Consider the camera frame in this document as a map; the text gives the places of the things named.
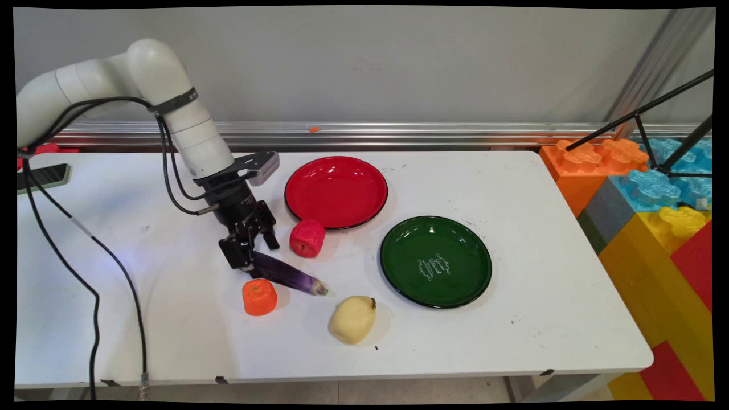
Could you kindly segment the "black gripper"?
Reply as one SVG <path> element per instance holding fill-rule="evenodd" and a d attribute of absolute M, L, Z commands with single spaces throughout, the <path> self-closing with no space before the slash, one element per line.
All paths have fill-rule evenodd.
<path fill-rule="evenodd" d="M 276 219 L 263 200 L 257 200 L 244 178 L 202 178 L 204 200 L 217 204 L 213 211 L 229 234 L 219 240 L 219 248 L 232 269 L 250 272 L 253 265 L 253 239 L 262 234 L 270 250 L 280 248 L 275 237 Z"/>

